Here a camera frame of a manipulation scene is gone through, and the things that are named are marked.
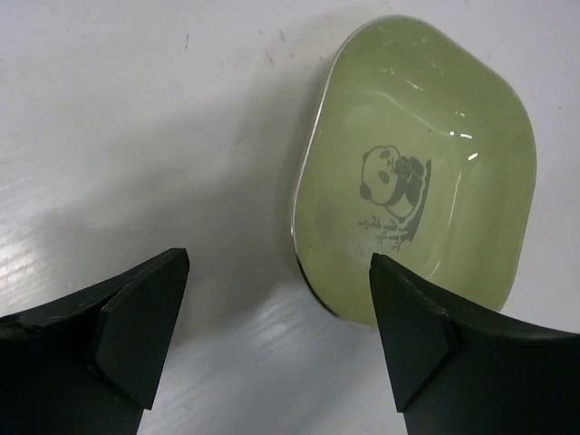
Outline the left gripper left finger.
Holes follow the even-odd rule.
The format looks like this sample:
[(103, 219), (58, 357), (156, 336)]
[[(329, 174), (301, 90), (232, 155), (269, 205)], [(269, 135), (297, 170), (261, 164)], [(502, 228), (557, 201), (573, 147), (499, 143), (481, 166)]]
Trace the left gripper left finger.
[(171, 248), (1, 319), (4, 434), (134, 434), (153, 406), (189, 275)]

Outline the green panda plate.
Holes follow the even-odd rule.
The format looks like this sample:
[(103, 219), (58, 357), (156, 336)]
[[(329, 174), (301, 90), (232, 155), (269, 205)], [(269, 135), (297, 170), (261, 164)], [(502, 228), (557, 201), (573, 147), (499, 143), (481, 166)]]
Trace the green panda plate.
[(333, 315), (373, 328), (382, 254), (492, 310), (515, 282), (536, 185), (513, 88), (435, 26), (389, 15), (336, 52), (297, 176), (291, 235)]

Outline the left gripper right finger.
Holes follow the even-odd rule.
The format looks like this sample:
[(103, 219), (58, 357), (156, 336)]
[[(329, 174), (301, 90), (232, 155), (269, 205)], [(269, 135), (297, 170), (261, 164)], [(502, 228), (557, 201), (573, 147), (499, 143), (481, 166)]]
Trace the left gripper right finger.
[(410, 434), (576, 434), (579, 337), (455, 295), (376, 254), (370, 287)]

